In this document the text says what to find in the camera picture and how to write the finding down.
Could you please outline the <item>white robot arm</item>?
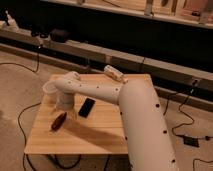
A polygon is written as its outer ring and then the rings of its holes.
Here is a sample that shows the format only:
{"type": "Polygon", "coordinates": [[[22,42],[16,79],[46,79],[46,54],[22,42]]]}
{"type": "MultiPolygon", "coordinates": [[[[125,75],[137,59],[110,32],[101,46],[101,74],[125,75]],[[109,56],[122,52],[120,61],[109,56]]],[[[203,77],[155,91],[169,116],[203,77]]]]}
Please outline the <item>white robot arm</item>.
{"type": "Polygon", "coordinates": [[[81,94],[119,106],[132,171],[179,171],[161,104],[153,85],[142,78],[126,83],[78,80],[74,72],[59,76],[57,105],[70,105],[81,94]]]}

